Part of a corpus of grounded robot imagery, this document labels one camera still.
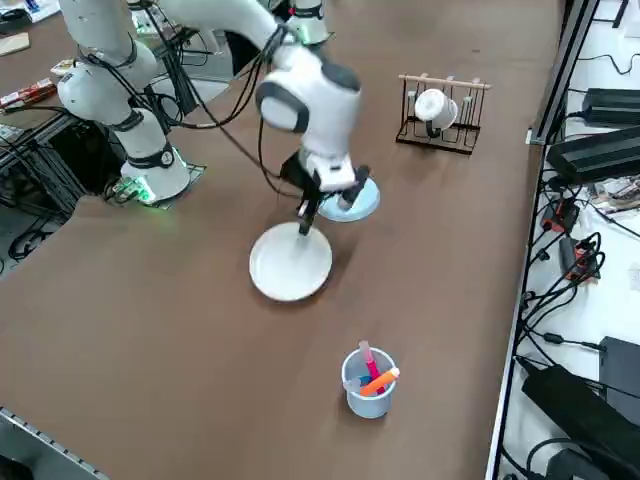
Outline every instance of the cup rack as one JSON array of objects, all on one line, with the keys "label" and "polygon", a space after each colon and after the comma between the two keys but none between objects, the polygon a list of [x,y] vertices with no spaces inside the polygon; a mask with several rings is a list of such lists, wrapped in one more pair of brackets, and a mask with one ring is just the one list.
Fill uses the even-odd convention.
[{"label": "cup rack", "polygon": [[[398,78],[402,80],[402,116],[396,142],[470,155],[480,135],[484,95],[491,85],[480,79],[460,82],[454,77],[433,78],[426,73],[419,77],[398,75]],[[430,122],[416,117],[416,100],[427,88],[440,88],[458,105],[458,116],[450,128],[433,129]]]}]

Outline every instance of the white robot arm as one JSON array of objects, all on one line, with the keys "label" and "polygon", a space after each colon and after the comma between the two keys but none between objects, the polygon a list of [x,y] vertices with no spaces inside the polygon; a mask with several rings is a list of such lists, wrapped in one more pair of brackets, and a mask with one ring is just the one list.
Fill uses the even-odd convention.
[{"label": "white robot arm", "polygon": [[[340,194],[348,208],[368,176],[366,168],[356,172],[349,157],[349,135],[360,103],[355,74],[323,62],[294,42],[257,0],[156,3],[175,23],[234,31],[263,50],[276,69],[259,85],[257,106],[269,125],[302,135],[300,151],[282,173],[303,189],[309,204],[303,217],[312,221],[318,204],[331,194]],[[123,0],[60,0],[60,7],[69,33],[91,60],[79,63],[61,80],[63,104],[75,115],[114,131],[128,154],[123,174],[144,178],[154,192],[153,200],[177,195],[189,182],[186,166],[154,115],[129,107],[130,92],[118,79],[120,75],[140,91],[156,70],[153,54],[133,40],[127,5]]]}]

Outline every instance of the white cup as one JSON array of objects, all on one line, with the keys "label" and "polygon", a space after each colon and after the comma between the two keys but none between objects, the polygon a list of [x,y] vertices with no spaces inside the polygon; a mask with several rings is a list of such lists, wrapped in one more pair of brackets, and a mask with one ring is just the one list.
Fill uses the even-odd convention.
[{"label": "white cup", "polygon": [[[371,347],[371,353],[378,366],[378,371],[383,374],[387,370],[394,368],[396,364],[393,359],[379,348]],[[342,363],[342,383],[369,375],[369,369],[364,363],[364,358],[360,349],[354,350]],[[385,387],[385,392],[380,395],[363,397],[354,392],[347,393],[347,403],[353,413],[363,418],[378,418],[383,416],[391,408],[391,395],[396,388],[396,382]]]},{"label": "white cup", "polygon": [[458,105],[441,90],[430,88],[420,94],[414,111],[423,122],[431,122],[432,128],[446,130],[456,121]]}]

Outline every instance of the tabletop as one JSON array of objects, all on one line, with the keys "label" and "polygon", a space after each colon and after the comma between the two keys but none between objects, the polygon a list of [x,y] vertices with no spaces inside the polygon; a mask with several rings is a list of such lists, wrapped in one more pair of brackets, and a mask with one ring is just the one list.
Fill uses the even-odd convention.
[{"label": "tabletop", "polygon": [[[534,189],[524,137],[560,12],[555,0],[330,2],[329,54],[363,85],[351,156],[382,200],[357,224],[318,219],[334,252],[325,288],[282,305],[252,287],[253,242],[295,204],[219,132],[175,130],[208,168],[173,209],[81,201],[3,282],[2,403],[113,479],[479,478]],[[397,75],[422,72],[494,85],[471,157],[394,143]],[[257,124],[248,111],[230,131],[254,150]],[[269,165],[298,141],[268,130]],[[377,421],[351,414],[340,384],[362,339],[402,371]]]},{"label": "tabletop", "polygon": [[[25,30],[31,46],[26,50],[0,57],[0,95],[8,95],[43,78],[57,81],[50,71],[60,60],[73,57],[76,45],[69,37],[62,15],[55,15]],[[58,97],[39,105],[59,105]],[[30,111],[0,115],[0,123],[27,129],[42,124],[54,112]]]}]

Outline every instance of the blue saucer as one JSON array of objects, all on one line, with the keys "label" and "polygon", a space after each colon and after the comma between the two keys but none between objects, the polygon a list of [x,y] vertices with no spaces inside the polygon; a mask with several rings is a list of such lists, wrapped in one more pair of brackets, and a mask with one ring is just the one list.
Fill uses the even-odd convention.
[{"label": "blue saucer", "polygon": [[338,206],[338,195],[334,195],[320,205],[318,213],[334,222],[355,222],[371,215],[379,204],[380,190],[376,182],[368,178],[351,209],[341,209]]}]

